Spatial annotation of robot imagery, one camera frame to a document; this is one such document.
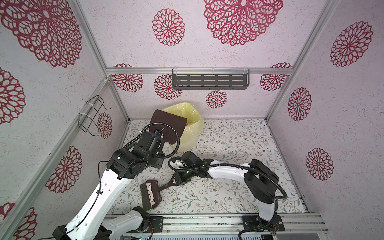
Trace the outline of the dark brown plastic dustpan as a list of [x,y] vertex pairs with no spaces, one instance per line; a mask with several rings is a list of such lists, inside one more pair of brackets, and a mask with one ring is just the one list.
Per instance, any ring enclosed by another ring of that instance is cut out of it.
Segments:
[[[179,138],[181,138],[187,125],[187,118],[167,113],[162,110],[155,110],[150,123],[167,124],[175,129]],[[173,145],[177,142],[176,134],[170,127],[166,127],[160,124],[149,127],[149,131],[151,133],[155,133],[155,131],[160,132],[161,130],[161,135],[163,136],[165,142],[169,143],[170,145]]]

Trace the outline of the bin with yellow-green bag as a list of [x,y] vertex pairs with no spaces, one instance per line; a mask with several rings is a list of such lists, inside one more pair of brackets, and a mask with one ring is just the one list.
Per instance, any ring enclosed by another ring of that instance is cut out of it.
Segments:
[[184,153],[194,148],[205,125],[205,120],[197,108],[190,103],[179,103],[165,108],[163,111],[187,119],[184,132],[180,138],[178,153]]

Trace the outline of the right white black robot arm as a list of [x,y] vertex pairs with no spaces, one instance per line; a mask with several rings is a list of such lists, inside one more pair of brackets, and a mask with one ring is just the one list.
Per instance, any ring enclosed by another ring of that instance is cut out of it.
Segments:
[[261,222],[270,222],[277,211],[278,200],[286,198],[278,175],[259,160],[242,165],[228,164],[214,159],[202,160],[188,151],[181,157],[171,158],[168,166],[179,174],[181,184],[193,177],[227,179],[245,184],[256,199]]

